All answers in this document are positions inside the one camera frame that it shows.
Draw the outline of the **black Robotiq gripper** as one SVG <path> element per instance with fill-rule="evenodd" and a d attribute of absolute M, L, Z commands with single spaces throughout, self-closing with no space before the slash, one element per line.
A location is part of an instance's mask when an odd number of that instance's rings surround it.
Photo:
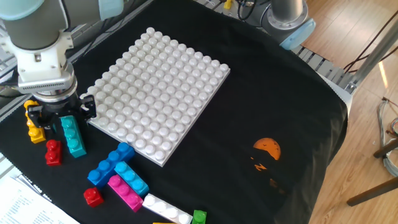
<path fill-rule="evenodd" d="M 93 95 L 82 94 L 79 98 L 67 98 L 55 103 L 39 101 L 40 105 L 27 107 L 28 117 L 36 128 L 50 126 L 57 118 L 74 115 L 89 120 L 96 117 L 96 103 Z"/>

